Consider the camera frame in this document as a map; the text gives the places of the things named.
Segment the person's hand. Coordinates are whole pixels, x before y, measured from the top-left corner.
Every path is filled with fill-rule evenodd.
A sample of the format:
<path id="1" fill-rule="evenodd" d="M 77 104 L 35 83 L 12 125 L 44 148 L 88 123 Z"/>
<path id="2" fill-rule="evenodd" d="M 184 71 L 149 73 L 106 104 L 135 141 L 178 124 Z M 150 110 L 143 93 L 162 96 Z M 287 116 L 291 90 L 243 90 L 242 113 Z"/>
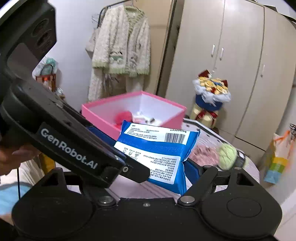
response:
<path id="1" fill-rule="evenodd" d="M 37 157 L 41 152 L 31 144 L 21 146 L 9 146 L 1 136 L 1 172 L 0 175 L 7 175 L 13 169 L 19 168 L 21 163 Z"/>

